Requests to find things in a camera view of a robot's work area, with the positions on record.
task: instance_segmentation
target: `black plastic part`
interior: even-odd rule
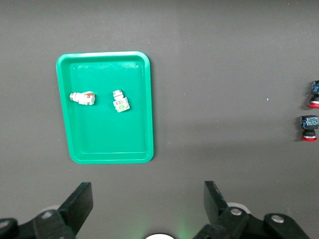
[[[0,219],[0,239],[10,239],[17,234],[18,222],[14,218]]]
[[[19,226],[16,219],[1,219],[11,223],[0,226],[0,239],[74,239],[92,208],[91,183],[81,183],[58,210],[48,210]]]
[[[313,129],[305,129],[303,136],[316,136],[316,132]]]
[[[311,97],[310,101],[317,101],[317,102],[319,102],[319,97],[318,97],[318,95],[315,95],[315,96]]]
[[[57,210],[48,210],[33,219],[36,239],[75,239]]]
[[[283,223],[272,220],[272,216],[280,216]],[[284,214],[267,214],[264,217],[264,227],[273,239],[310,239],[291,217]]]
[[[205,225],[194,239],[309,239],[286,215],[276,214],[285,220],[278,224],[271,220],[274,214],[267,214],[264,221],[246,214],[242,209],[239,209],[242,212],[240,216],[231,214],[232,208],[227,206],[212,181],[205,182],[204,205],[210,225]]]
[[[232,209],[241,211],[241,215],[233,215]],[[194,239],[239,239],[247,226],[248,219],[247,213],[242,209],[227,208],[216,223],[204,226]]]
[[[205,181],[204,207],[211,224],[215,223],[218,216],[228,208],[225,199],[213,181]]]
[[[59,207],[67,226],[77,234],[93,208],[91,183],[81,183]]]

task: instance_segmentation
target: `green tray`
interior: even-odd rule
[[[64,54],[56,62],[70,157],[80,164],[146,163],[154,154],[150,61],[138,51]],[[130,109],[118,113],[112,92]],[[72,92],[93,91],[80,105]]]

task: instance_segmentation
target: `tray rim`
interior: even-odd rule
[[[78,58],[99,58],[99,57],[120,57],[120,56],[139,56],[144,62],[144,74],[146,83],[146,97],[147,97],[147,121],[148,123],[146,130],[148,135],[148,140],[146,144],[148,145],[147,157],[144,159],[105,159],[105,160],[81,160],[76,156],[76,152],[73,147],[73,137],[70,128],[70,119],[68,116],[67,102],[62,98],[62,95],[65,94],[64,90],[64,81],[63,81],[63,71],[62,63],[65,60],[78,59]],[[63,114],[63,121],[66,133],[66,140],[69,150],[69,155],[71,159],[79,164],[132,164],[132,163],[147,163],[154,156],[154,134],[153,134],[153,114],[152,114],[152,89],[151,89],[151,69],[150,69],[150,60],[146,54],[140,51],[120,51],[120,52],[91,52],[91,53],[65,53],[62,54],[56,61],[56,73],[58,80],[58,87],[60,92],[60,100]]]

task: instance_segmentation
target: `white object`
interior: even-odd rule
[[[227,205],[229,207],[235,207],[235,208],[240,208],[242,210],[244,210],[247,214],[251,214],[251,212],[249,211],[249,209],[245,206],[245,205],[242,205],[240,203],[227,203]]]
[[[146,239],[174,239],[174,238],[166,234],[154,234],[147,237]]]
[[[124,97],[121,90],[113,91],[114,107],[118,112],[127,111],[130,108],[128,98]]]
[[[92,91],[73,92],[70,94],[70,100],[78,102],[80,105],[91,106],[95,102],[95,94]]]

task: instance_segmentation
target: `blue component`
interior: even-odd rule
[[[313,84],[313,87],[311,89],[312,95],[318,95],[319,94],[319,81],[315,81]]]
[[[303,116],[300,120],[302,128],[307,128],[307,126],[319,125],[319,119],[316,116]]]

